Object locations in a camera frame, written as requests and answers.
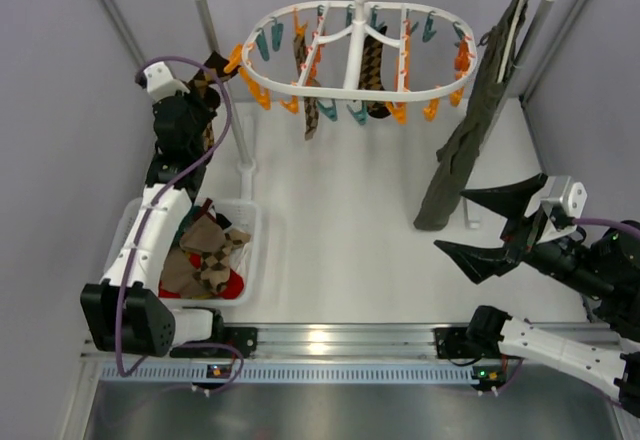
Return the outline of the dark yellow argyle sock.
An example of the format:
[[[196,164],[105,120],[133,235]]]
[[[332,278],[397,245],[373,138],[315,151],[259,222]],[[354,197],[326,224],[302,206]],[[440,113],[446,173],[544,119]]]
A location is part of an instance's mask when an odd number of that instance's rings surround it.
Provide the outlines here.
[[[207,68],[213,70],[222,82],[227,82],[238,72],[238,68],[235,68],[230,73],[226,73],[224,71],[224,68],[228,63],[228,59],[223,57],[219,52],[213,51],[209,58],[205,61],[204,65]],[[202,69],[199,69],[197,73],[192,77],[192,79],[188,82],[188,85],[190,88],[195,88],[197,90],[199,96],[204,101],[205,105],[214,117],[214,115],[216,114],[216,110],[221,104],[220,94],[213,88],[213,86],[215,85],[214,80]],[[202,133],[202,140],[204,150],[208,150],[213,146],[215,138],[212,122],[209,122],[205,127],[205,130]]]

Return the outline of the teal reindeer sock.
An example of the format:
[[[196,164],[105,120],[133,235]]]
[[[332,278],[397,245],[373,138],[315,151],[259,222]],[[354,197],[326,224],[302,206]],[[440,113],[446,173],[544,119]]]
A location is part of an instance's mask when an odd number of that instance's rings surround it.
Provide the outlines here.
[[[216,214],[211,213],[211,209],[214,207],[213,200],[207,198],[203,203],[196,204],[191,207],[189,212],[181,220],[173,242],[178,243],[185,232],[201,217],[206,217],[212,222],[216,223]]]

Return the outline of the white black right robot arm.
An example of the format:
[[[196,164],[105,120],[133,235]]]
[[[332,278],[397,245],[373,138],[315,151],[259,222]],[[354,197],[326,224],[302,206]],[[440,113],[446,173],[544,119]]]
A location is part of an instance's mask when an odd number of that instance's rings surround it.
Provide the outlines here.
[[[595,315],[621,339],[639,342],[639,223],[587,218],[587,194],[570,177],[538,174],[462,197],[504,218],[501,246],[458,246],[452,257],[474,284],[526,265],[596,301]],[[532,360],[598,390],[639,414],[639,351],[600,348],[554,334],[497,307],[479,306],[466,328],[477,349]]]

